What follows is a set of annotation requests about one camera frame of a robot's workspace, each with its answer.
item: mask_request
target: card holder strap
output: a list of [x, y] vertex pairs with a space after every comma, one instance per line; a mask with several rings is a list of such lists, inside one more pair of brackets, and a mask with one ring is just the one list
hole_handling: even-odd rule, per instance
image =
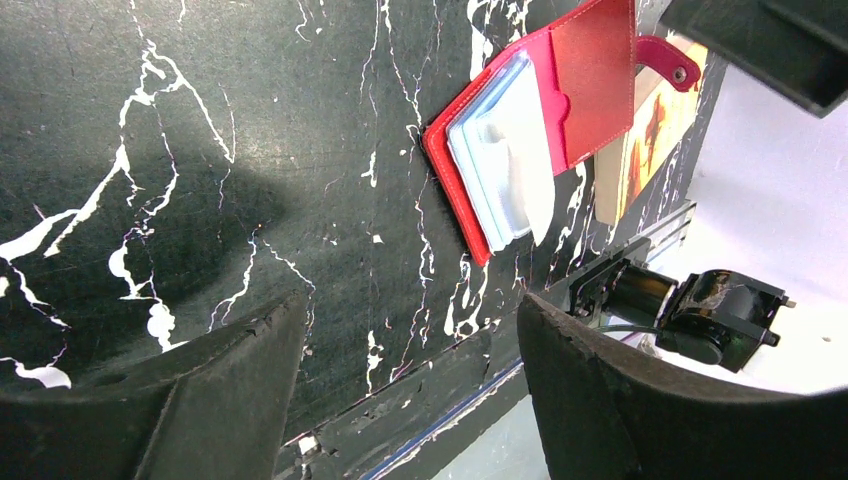
[[694, 60], [653, 35], [636, 39], [636, 63], [655, 70], [679, 92], [689, 91], [701, 79], [701, 69]]

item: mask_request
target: red leather card holder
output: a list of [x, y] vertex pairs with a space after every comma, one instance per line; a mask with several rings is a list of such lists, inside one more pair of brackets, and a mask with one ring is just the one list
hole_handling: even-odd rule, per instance
[[637, 40], [633, 2], [590, 0], [509, 45], [424, 131], [424, 149], [478, 265], [485, 265], [492, 252], [451, 156], [447, 127], [498, 69], [525, 51], [536, 70], [553, 174], [590, 157], [633, 124], [637, 63], [654, 68], [681, 91], [700, 78], [697, 64], [664, 40]]

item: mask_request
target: black cable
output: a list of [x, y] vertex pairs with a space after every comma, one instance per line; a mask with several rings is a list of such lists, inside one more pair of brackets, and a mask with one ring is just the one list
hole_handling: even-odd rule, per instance
[[637, 332], [637, 333], [653, 333], [659, 334], [660, 331], [654, 327], [643, 327], [640, 325], [602, 325], [598, 328], [594, 329], [599, 333], [610, 333], [610, 332]]

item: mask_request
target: orange book cover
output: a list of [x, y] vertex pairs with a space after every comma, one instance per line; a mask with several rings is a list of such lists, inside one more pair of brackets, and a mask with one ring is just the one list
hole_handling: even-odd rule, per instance
[[[669, 41], [704, 70], [707, 49]], [[615, 225], [695, 122], [701, 81], [681, 93], [653, 70], [636, 76], [633, 127], [595, 155], [595, 217]]]

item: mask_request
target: metal screw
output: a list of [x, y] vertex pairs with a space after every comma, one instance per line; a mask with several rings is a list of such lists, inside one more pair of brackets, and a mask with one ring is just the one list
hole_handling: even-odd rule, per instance
[[686, 80], [686, 69], [683, 67], [677, 67], [674, 71], [674, 81], [677, 83], [681, 83]]

